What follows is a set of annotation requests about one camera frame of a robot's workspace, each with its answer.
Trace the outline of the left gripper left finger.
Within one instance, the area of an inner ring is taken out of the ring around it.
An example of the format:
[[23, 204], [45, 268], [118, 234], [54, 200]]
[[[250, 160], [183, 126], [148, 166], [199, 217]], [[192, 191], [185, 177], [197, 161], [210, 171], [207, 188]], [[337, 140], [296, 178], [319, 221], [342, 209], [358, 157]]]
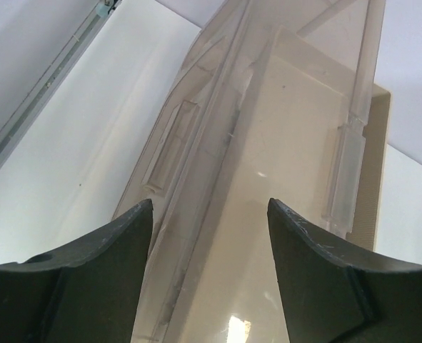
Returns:
[[130, 342], [152, 231], [145, 199], [68, 244], [0, 264], [0, 342]]

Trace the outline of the left aluminium frame post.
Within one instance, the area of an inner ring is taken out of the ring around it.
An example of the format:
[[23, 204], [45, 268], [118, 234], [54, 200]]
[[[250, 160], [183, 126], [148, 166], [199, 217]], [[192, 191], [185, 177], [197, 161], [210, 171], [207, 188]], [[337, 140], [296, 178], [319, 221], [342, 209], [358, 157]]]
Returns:
[[119, 1], [0, 1], [0, 168]]

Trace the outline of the beige plastic tool box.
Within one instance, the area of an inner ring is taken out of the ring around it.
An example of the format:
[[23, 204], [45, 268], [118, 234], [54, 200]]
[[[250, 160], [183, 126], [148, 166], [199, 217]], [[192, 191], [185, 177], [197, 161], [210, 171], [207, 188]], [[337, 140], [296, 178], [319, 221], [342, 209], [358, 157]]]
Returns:
[[195, 38], [116, 213], [154, 232], [133, 342], [287, 342], [268, 202], [340, 237], [381, 186], [384, 1], [224, 1]]

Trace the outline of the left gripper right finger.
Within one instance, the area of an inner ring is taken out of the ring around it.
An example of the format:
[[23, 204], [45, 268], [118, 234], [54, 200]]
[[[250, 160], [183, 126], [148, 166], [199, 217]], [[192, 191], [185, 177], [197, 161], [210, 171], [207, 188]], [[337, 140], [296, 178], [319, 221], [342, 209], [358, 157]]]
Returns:
[[347, 242], [277, 199], [267, 218], [291, 342], [422, 342], [422, 265]]

